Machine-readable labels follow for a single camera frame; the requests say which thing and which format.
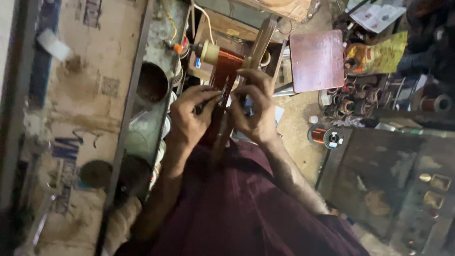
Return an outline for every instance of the man's left hand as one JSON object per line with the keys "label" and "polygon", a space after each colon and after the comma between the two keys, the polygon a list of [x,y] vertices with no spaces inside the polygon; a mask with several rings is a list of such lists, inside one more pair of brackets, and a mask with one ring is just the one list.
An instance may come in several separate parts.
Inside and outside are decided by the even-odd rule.
{"label": "man's left hand", "polygon": [[[168,139],[185,150],[192,150],[207,130],[212,121],[212,112],[221,100],[221,92],[213,91],[209,86],[193,86],[187,89],[171,104],[171,131]],[[200,115],[195,114],[195,107],[210,100]]]}

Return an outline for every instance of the brass part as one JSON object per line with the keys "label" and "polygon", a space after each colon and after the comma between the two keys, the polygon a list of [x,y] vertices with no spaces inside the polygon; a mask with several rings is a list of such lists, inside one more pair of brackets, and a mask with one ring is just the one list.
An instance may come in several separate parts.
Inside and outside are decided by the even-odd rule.
{"label": "brass part", "polygon": [[430,181],[430,186],[442,191],[448,191],[451,183],[452,178],[444,175],[434,174],[433,178]]}
{"label": "brass part", "polygon": [[431,180],[431,175],[430,174],[421,174],[419,176],[419,179],[423,182],[429,182]]}
{"label": "brass part", "polygon": [[427,191],[424,196],[424,204],[433,207],[434,209],[441,209],[444,204],[445,197],[433,191]]}

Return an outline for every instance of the newspaper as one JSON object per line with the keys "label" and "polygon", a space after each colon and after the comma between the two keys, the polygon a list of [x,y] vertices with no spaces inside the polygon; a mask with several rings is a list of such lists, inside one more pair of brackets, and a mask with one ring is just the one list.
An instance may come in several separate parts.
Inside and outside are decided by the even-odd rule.
{"label": "newspaper", "polygon": [[[349,0],[345,12],[353,9],[361,1]],[[403,7],[403,0],[378,0],[373,4],[367,2],[350,16],[363,28],[379,34],[404,12],[406,8]]]}

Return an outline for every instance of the man's right hand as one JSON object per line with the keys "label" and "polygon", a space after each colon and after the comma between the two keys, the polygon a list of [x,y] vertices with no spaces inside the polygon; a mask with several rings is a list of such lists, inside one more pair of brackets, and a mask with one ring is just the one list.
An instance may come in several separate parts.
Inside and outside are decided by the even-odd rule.
{"label": "man's right hand", "polygon": [[[235,128],[260,146],[267,146],[278,139],[275,128],[275,105],[272,100],[274,84],[264,72],[254,69],[239,69],[237,73],[248,78],[254,85],[245,85],[231,93],[230,113]],[[236,95],[249,95],[254,101],[254,114],[245,117]]]}

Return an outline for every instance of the wall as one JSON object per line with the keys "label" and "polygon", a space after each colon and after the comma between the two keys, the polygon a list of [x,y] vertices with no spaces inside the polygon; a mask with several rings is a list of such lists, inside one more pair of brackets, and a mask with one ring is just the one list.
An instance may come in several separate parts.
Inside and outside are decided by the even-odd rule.
{"label": "wall", "polygon": [[5,75],[5,64],[10,40],[11,21],[15,1],[0,0],[0,99]]}

